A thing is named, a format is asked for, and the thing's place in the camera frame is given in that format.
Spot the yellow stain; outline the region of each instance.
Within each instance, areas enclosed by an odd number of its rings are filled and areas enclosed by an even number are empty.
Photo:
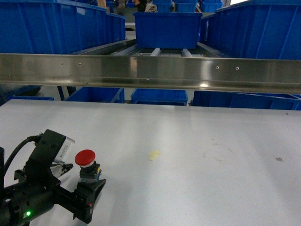
[[[152,151],[152,152],[150,152],[149,154],[148,154],[148,156],[149,156],[149,159],[152,161],[152,160],[156,160],[158,157],[159,157],[159,155],[160,155],[160,152],[158,151],[158,150],[154,150],[154,151]]]

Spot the table surface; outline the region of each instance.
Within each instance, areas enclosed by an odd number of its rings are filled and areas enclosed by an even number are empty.
[[[107,184],[92,226],[300,225],[301,112],[11,100],[0,118],[6,159],[46,129],[75,140],[69,163],[96,152]],[[33,149],[20,151],[5,186]],[[62,186],[73,191],[79,170]],[[86,225],[72,216],[55,205],[31,226]]]

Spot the blue box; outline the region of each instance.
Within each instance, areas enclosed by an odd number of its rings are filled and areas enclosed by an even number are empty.
[[[106,13],[108,43],[126,39],[126,18],[114,13]]]
[[[194,3],[197,4],[198,0],[174,0],[176,3]]]
[[[105,11],[69,0],[0,0],[0,52],[69,54],[106,44]]]
[[[114,12],[114,2],[113,1],[107,1],[106,2],[107,7],[110,8],[110,13]]]
[[[164,4],[164,3],[158,4],[157,3],[156,6],[157,6],[159,13],[169,13],[170,7],[171,7],[171,2],[167,3],[167,4]]]
[[[185,90],[136,89],[132,95],[132,104],[179,105],[186,106],[188,97]]]
[[[301,99],[294,95],[248,94],[195,91],[192,106],[300,110]]]
[[[218,8],[221,8],[224,4],[223,3],[205,3],[202,2],[201,10],[203,13],[213,13]]]
[[[128,8],[134,8],[135,7],[135,3],[129,3],[129,2],[127,2],[126,3],[126,6],[128,7]]]
[[[196,11],[195,3],[177,3],[178,13],[193,13]]]
[[[83,87],[68,97],[66,101],[124,103],[124,89]]]
[[[222,3],[222,0],[202,0],[203,3]]]
[[[97,0],[72,0],[72,1],[76,1],[76,2],[81,2],[81,3],[85,3],[85,4],[90,4],[93,6],[97,6]]]
[[[208,45],[232,57],[300,60],[300,6],[252,0],[219,9],[209,21]]]
[[[171,0],[153,0],[152,3],[154,5],[157,5],[157,4],[170,4],[171,5]]]
[[[201,13],[134,13],[134,16],[139,48],[194,49],[197,45]]]
[[[11,99],[21,99],[21,100],[55,100],[53,97],[30,97],[30,96],[12,96],[9,97],[8,100]]]

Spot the robotic arm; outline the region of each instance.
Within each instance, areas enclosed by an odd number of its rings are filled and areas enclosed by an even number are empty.
[[[74,192],[69,192],[60,186],[61,181],[54,175],[60,176],[73,167],[62,164],[72,140],[47,129],[44,134],[35,136],[34,141],[36,147],[24,169],[15,171],[15,179],[19,182],[6,188],[4,176],[12,159],[4,164],[4,149],[0,148],[0,225],[29,225],[54,204],[72,212],[73,219],[90,223],[95,201],[106,183],[105,179],[99,180],[100,165],[92,159],[88,166],[81,166],[82,180]]]

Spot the person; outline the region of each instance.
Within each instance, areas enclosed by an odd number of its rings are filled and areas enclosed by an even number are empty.
[[[145,12],[147,0],[133,0],[138,12]]]

